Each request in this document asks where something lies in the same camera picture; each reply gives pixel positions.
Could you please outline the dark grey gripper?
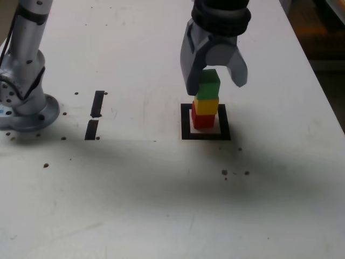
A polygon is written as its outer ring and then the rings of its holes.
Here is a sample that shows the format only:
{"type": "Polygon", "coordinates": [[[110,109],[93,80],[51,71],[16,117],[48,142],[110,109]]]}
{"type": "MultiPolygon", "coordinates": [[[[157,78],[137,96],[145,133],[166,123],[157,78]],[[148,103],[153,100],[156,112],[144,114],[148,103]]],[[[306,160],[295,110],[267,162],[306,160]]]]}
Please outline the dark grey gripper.
{"type": "Polygon", "coordinates": [[[226,67],[238,87],[247,83],[247,65],[237,47],[237,36],[209,33],[193,19],[187,22],[182,40],[180,64],[188,95],[196,95],[203,69],[207,66],[226,67]]]}

